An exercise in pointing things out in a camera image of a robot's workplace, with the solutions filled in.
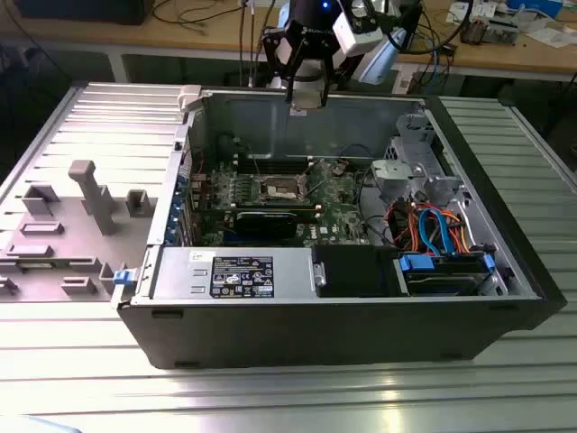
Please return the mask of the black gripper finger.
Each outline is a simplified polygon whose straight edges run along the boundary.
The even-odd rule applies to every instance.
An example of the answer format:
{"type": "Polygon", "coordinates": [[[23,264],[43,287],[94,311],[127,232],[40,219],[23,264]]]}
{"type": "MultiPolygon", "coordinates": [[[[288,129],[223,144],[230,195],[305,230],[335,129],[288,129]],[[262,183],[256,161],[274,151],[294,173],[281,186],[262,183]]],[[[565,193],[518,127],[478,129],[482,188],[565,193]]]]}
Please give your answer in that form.
{"type": "Polygon", "coordinates": [[[321,53],[319,54],[322,66],[324,87],[321,93],[321,107],[325,107],[328,99],[329,90],[334,79],[334,54],[337,49],[329,43],[320,45],[321,53]]]}
{"type": "Polygon", "coordinates": [[[291,103],[295,76],[301,66],[301,34],[292,25],[266,29],[261,42],[273,76],[287,81],[286,102],[291,103]]]}

